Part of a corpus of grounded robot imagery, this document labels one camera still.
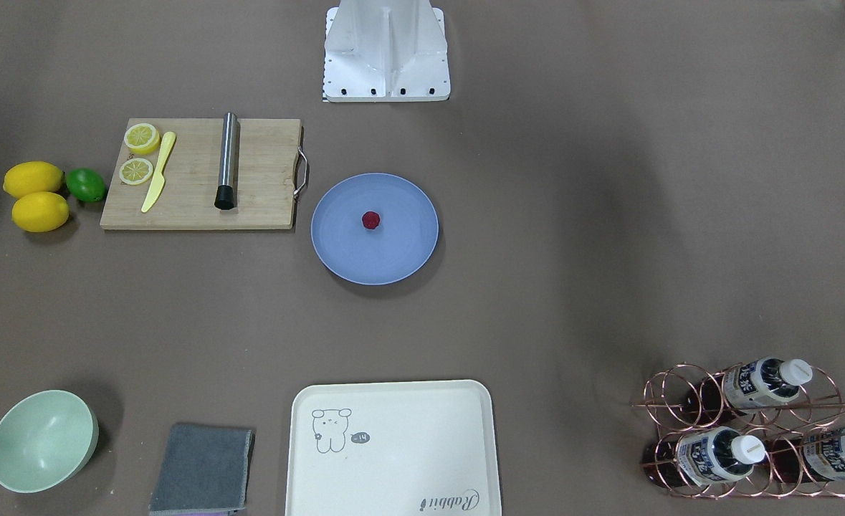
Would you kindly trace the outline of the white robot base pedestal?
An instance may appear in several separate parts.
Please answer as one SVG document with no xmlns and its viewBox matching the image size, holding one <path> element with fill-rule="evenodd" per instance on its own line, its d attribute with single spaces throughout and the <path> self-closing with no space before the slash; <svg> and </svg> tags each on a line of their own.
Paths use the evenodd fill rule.
<svg viewBox="0 0 845 516">
<path fill-rule="evenodd" d="M 325 16 L 326 102 L 449 99 L 445 16 L 429 1 L 341 1 Z"/>
</svg>

